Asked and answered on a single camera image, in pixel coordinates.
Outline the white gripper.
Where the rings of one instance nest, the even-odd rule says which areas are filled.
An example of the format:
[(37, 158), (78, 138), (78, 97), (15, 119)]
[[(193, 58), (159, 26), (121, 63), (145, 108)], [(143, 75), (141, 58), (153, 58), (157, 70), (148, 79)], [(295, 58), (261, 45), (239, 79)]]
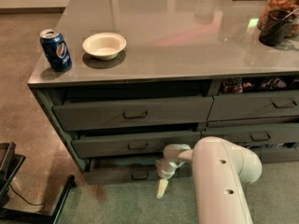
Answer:
[(162, 199), (168, 186), (168, 180), (183, 165), (183, 162), (174, 162), (166, 159), (156, 161), (157, 174), (161, 178), (158, 182), (157, 198)]

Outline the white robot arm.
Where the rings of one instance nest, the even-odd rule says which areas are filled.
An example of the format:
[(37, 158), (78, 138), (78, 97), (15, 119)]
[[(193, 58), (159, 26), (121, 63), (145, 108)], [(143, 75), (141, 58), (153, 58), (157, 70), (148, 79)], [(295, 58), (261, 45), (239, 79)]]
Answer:
[(192, 166), (198, 224), (253, 224), (242, 188), (262, 174), (262, 163), (253, 151), (214, 136), (200, 139), (194, 147), (168, 145), (156, 161), (159, 198), (185, 163)]

